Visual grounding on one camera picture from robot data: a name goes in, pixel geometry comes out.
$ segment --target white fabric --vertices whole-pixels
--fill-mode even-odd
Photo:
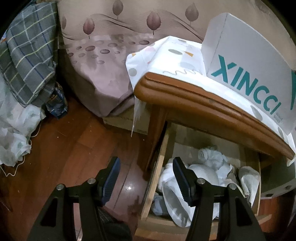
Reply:
[[[43,118],[41,108],[31,104],[24,108],[16,101],[0,74],[0,164],[14,166],[30,153],[28,141]]]
[[[165,205],[164,197],[158,193],[154,194],[151,210],[156,216],[170,216]]]
[[[131,129],[131,136],[133,135],[133,130],[135,129],[135,125],[137,121],[140,119],[143,111],[145,110],[146,102],[139,100],[135,97],[135,105],[133,108],[133,126]]]
[[[245,195],[249,198],[252,207],[260,182],[260,174],[251,167],[241,167],[239,169],[239,179],[242,189]]]
[[[199,86],[233,103],[255,118],[258,115],[262,117],[261,122],[284,139],[296,153],[291,133],[286,135],[278,124],[257,106],[235,91],[206,76],[201,46],[200,43],[168,36],[137,53],[129,54],[126,59],[126,68],[133,89],[147,72],[165,75]]]
[[[187,146],[175,142],[172,156],[180,157],[181,160],[188,165],[191,165],[193,163],[197,164],[196,160],[198,158],[198,151],[198,149],[192,146]]]
[[[244,194],[244,191],[242,190],[242,188],[237,184],[237,180],[236,179],[232,179],[229,178],[229,176],[227,177],[227,179],[224,180],[223,184],[221,185],[221,187],[227,187],[230,183],[233,183],[237,186],[237,188],[239,189],[239,191],[241,192],[241,194],[243,195],[244,198],[246,198],[246,195]]]
[[[173,158],[169,159],[161,172],[158,181],[158,191],[163,193],[163,198],[167,207],[167,212],[170,214],[173,221],[180,227],[189,227],[195,207],[190,207],[183,199],[181,190],[173,172]],[[198,152],[198,160],[196,163],[186,168],[194,171],[198,178],[204,178],[212,185],[227,186],[233,183],[231,179],[226,179],[229,172],[232,170],[232,165],[227,163],[227,158],[216,151],[214,147],[203,148]],[[160,213],[159,208],[152,208],[156,213]],[[219,204],[215,203],[213,207],[213,219],[219,216]]]

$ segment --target plaid blanket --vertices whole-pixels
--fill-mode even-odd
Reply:
[[[0,70],[18,102],[42,106],[55,88],[57,3],[30,3],[0,44]]]

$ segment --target white box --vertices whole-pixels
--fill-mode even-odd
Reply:
[[[296,75],[275,47],[242,20],[213,18],[202,43],[207,76],[267,113],[286,134],[295,127]]]

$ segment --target metal screw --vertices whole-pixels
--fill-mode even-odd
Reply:
[[[205,179],[203,179],[203,178],[199,178],[199,179],[197,180],[197,183],[198,183],[198,184],[205,184]]]
[[[57,185],[57,190],[61,191],[63,188],[64,188],[64,185],[63,184]]]
[[[229,188],[232,189],[232,190],[235,190],[237,188],[237,186],[235,184],[233,184],[233,183],[230,183]]]
[[[87,180],[87,183],[88,183],[88,184],[93,184],[93,183],[95,183],[95,182],[96,182],[96,179],[93,178],[93,177]]]

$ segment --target open drawer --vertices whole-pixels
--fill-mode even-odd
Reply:
[[[218,149],[228,157],[231,164],[238,163],[240,166],[251,166],[260,173],[259,156],[256,151],[233,142],[202,133],[178,124],[169,124],[163,138],[158,159],[155,162],[149,184],[143,199],[143,209],[141,211],[138,228],[135,236],[149,238],[153,240],[185,240],[189,228],[182,228],[170,219],[170,217],[160,217],[150,211],[153,197],[157,188],[161,168],[167,163],[169,158],[175,157],[175,153],[182,153],[184,146],[190,146],[196,149],[216,145]],[[262,224],[271,218],[271,215],[258,216],[260,204],[261,182],[258,187],[256,198],[252,210],[259,222]],[[216,239],[218,230],[218,220],[212,222],[210,240]]]

